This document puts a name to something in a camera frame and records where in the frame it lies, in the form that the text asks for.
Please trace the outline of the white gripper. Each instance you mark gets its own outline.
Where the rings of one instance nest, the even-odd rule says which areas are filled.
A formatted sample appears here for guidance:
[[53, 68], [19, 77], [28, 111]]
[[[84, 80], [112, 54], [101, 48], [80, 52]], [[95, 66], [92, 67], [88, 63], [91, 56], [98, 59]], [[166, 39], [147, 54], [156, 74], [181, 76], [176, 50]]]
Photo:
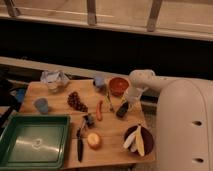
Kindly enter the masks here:
[[130, 85], [123, 94], [123, 101], [133, 106], [136, 102], [140, 100], [143, 92], [143, 87], [135, 87], [133, 85]]

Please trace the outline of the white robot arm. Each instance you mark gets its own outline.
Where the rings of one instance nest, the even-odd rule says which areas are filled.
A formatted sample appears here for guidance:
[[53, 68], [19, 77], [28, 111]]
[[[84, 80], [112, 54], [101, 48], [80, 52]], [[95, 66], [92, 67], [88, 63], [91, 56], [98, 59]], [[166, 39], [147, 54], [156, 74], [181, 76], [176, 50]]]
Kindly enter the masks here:
[[137, 102], [159, 93], [156, 117], [157, 171], [213, 171], [213, 81], [157, 76], [134, 70], [124, 98]]

